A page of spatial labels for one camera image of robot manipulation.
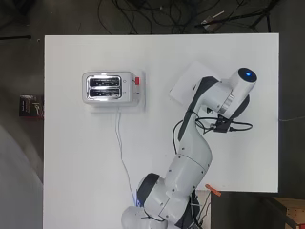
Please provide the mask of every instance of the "small device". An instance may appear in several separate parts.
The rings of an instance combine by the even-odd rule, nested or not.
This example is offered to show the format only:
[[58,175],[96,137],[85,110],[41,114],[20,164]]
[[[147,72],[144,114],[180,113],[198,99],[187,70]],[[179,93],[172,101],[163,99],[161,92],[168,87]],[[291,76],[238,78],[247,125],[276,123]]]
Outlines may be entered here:
[[134,107],[140,101],[140,77],[131,72],[84,73],[83,101],[98,107]]

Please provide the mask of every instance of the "white cable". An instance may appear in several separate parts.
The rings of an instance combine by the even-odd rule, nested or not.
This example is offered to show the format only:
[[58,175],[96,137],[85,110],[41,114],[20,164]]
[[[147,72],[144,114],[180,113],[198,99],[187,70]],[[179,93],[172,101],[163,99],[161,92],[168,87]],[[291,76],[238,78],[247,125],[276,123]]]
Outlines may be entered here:
[[210,210],[210,212],[211,212],[211,208],[209,209],[209,207],[211,206],[211,203],[209,202],[209,204],[208,204],[208,206],[207,206],[207,209],[206,209],[206,214],[202,217],[202,219],[199,221],[199,224],[201,223],[203,223],[203,219],[206,217],[206,216],[208,216],[208,214],[209,214],[209,210]]
[[295,118],[290,118],[290,119],[278,119],[278,121],[288,122],[288,121],[296,121],[296,120],[303,119],[303,118],[305,118],[305,116],[300,116],[300,117],[295,117]]
[[127,167],[123,160],[123,143],[122,143],[122,138],[121,138],[121,134],[120,134],[120,122],[121,122],[121,113],[119,112],[119,108],[118,108],[117,112],[116,112],[116,116],[115,116],[115,133],[116,133],[117,142],[118,142],[118,145],[120,148],[121,161],[124,166],[125,173],[127,175],[127,179],[128,179],[129,186],[130,186],[130,191],[132,193],[132,201],[133,201],[134,206],[136,206],[136,201],[135,201],[133,191],[132,191],[130,174],[128,173]]

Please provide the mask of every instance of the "white table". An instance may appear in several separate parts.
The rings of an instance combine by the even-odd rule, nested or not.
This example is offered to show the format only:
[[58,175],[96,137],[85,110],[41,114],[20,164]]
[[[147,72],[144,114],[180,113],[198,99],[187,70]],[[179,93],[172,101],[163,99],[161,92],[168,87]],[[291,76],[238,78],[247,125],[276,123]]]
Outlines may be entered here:
[[258,76],[238,119],[254,128],[206,135],[213,163],[199,187],[277,192],[277,34],[47,36],[44,229],[121,228],[121,213],[132,204],[115,114],[91,113],[81,98],[82,74],[146,73],[146,112],[121,118],[124,160],[135,190],[147,173],[165,176],[174,157],[172,130],[185,109],[168,94],[194,61],[218,75],[247,67]]

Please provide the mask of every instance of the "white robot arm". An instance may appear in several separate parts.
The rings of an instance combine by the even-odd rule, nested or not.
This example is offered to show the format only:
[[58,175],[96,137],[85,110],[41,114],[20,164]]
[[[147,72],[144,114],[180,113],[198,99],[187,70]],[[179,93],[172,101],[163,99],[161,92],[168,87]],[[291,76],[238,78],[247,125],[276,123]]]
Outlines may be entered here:
[[257,78],[242,68],[226,81],[204,77],[179,130],[179,150],[165,176],[148,174],[139,184],[140,207],[129,207],[122,215],[124,229],[166,229],[168,224],[189,228],[193,224],[190,195],[207,173],[211,149],[196,129],[197,113],[202,105],[228,120],[238,117],[249,103],[249,92]]

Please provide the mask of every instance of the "power cord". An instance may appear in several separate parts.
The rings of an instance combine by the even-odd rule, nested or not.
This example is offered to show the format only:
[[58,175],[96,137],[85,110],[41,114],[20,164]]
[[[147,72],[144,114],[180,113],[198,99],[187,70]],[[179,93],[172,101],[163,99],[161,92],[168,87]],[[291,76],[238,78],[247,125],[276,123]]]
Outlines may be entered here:
[[[191,113],[194,113],[196,116],[197,116],[197,119],[195,120],[196,122],[196,126],[198,126],[200,129],[203,130],[203,133],[202,135],[205,135],[206,133],[208,133],[209,131],[211,130],[214,130],[217,126],[215,124],[211,124],[212,126],[211,127],[205,127],[204,124],[200,121],[200,120],[215,120],[215,121],[218,121],[219,118],[218,117],[200,117],[196,112],[194,111],[191,111],[191,110],[188,110],[188,112],[191,112]],[[172,140],[173,140],[173,149],[174,149],[174,153],[177,154],[177,149],[176,149],[176,146],[175,146],[175,140],[174,140],[174,136],[175,136],[175,130],[177,129],[177,127],[183,122],[183,120],[180,120],[178,121],[174,127],[173,127],[173,131],[172,131]],[[248,126],[247,128],[242,128],[242,129],[237,129],[237,128],[234,128],[234,127],[230,127],[228,132],[239,132],[239,131],[249,131],[252,129],[253,127],[253,124],[251,123],[248,123],[248,122],[236,122],[236,121],[232,121],[231,120],[231,123],[232,124],[235,124],[235,125],[244,125],[244,126]]]
[[[107,28],[106,26],[103,24],[102,20],[101,20],[101,17],[100,17],[100,7],[101,7],[101,3],[102,3],[103,0],[100,0],[99,1],[99,4],[98,4],[98,13],[97,13],[97,16],[98,16],[98,20],[100,22],[100,24],[102,25],[102,27],[109,33],[109,34],[112,34]],[[113,4],[122,12],[122,14],[124,15],[124,17],[126,18],[126,20],[129,22],[129,24],[131,25],[131,31],[130,33],[132,33],[132,31],[134,31],[136,34],[138,34],[135,26],[134,26],[134,12],[136,13],[139,13],[142,17],[144,17],[148,22],[149,22],[149,25],[150,25],[150,34],[153,34],[153,22],[151,21],[151,19],[145,15],[144,12],[142,12],[143,10],[148,10],[151,12],[152,14],[152,20],[154,21],[155,24],[157,24],[158,26],[162,26],[162,27],[169,27],[171,28],[171,33],[185,33],[185,30],[186,28],[193,22],[193,20],[201,15],[202,13],[204,12],[207,12],[208,10],[211,10],[213,9],[219,2],[220,0],[217,0],[215,2],[215,4],[213,4],[212,6],[208,7],[207,9],[197,13],[195,12],[196,9],[198,8],[198,6],[202,3],[202,0],[199,0],[198,2],[196,3],[193,3],[192,1],[177,1],[177,0],[170,0],[170,4],[167,5],[167,6],[160,6],[158,8],[153,8],[150,3],[148,1],[145,2],[145,5],[143,5],[140,9],[135,9],[131,7],[130,4],[128,4],[129,8],[128,9],[124,9],[122,8],[121,6],[119,6],[119,3],[118,3],[118,0],[112,0]],[[181,7],[179,6],[182,6],[181,4],[184,4],[184,6],[186,6],[185,9],[191,9],[190,11],[190,17],[189,19],[186,20],[185,23],[181,23],[181,19],[182,19],[182,9]],[[177,19],[173,18],[173,9],[176,9],[177,11]],[[125,11],[131,11],[132,12],[132,20],[129,18],[129,16],[125,13]],[[168,19],[171,20],[171,23],[170,24],[162,24],[160,23],[156,17],[155,17],[155,14],[156,13],[161,13],[163,14],[164,16],[166,16]]]
[[211,203],[209,202],[207,209],[206,209],[206,213],[204,214],[204,216],[202,217],[201,221],[199,221],[199,224],[202,225],[203,223],[203,219],[208,216],[208,211],[209,211],[209,207],[211,206]]
[[208,199],[209,199],[210,195],[211,195],[211,192],[209,192],[209,194],[207,195],[206,200],[204,201],[203,207],[201,208],[201,210],[200,210],[200,212],[199,212],[199,215],[198,215],[198,220],[199,220],[199,221],[200,221],[200,218],[201,218],[201,214],[202,214],[204,208],[205,208],[206,205],[207,205],[207,202],[208,202]]
[[[128,0],[124,0],[124,1],[125,1],[125,3],[127,4],[127,6],[129,7],[129,9],[131,9],[132,7],[131,7],[131,5],[129,4]],[[135,34],[138,34],[138,33],[137,33],[137,30],[135,29],[135,27],[134,27],[134,25],[133,25],[133,23],[134,23],[134,13],[133,13],[133,11],[132,11],[132,26],[131,26],[130,34],[132,34],[132,30],[134,30]]]
[[193,201],[196,198],[196,192],[195,190],[193,190],[191,196],[190,196],[190,202],[191,202],[191,213],[192,213],[192,218],[193,218],[193,222],[194,224],[199,228],[202,229],[201,225],[198,222],[197,216],[194,214],[194,209],[193,209]]
[[132,201],[134,203],[134,206],[136,206],[136,200],[134,198],[134,194],[133,194],[133,191],[132,191],[130,174],[128,173],[127,167],[126,167],[125,162],[123,160],[123,143],[122,143],[122,138],[121,138],[121,133],[120,133],[121,115],[122,114],[119,112],[119,108],[118,108],[117,112],[116,112],[116,115],[115,115],[115,133],[116,133],[117,142],[118,142],[118,145],[119,145],[119,148],[120,148],[121,161],[122,161],[122,164],[124,166],[125,173],[127,175],[127,179],[128,179],[129,186],[130,186],[130,191],[131,191],[131,194],[132,194]]
[[240,7],[244,6],[243,4],[244,4],[245,0],[241,0],[241,2],[238,2],[238,0],[236,0],[236,2],[237,2],[237,7],[235,8],[235,10],[233,10],[233,11],[230,13],[230,15],[227,17],[227,20],[226,20],[226,21],[224,21],[219,27],[217,27],[215,30],[213,30],[213,33],[215,33],[215,32],[218,31],[221,27],[223,27],[223,26],[226,24],[226,22],[228,22],[228,21],[230,20],[230,18],[233,16],[234,13],[235,13]]

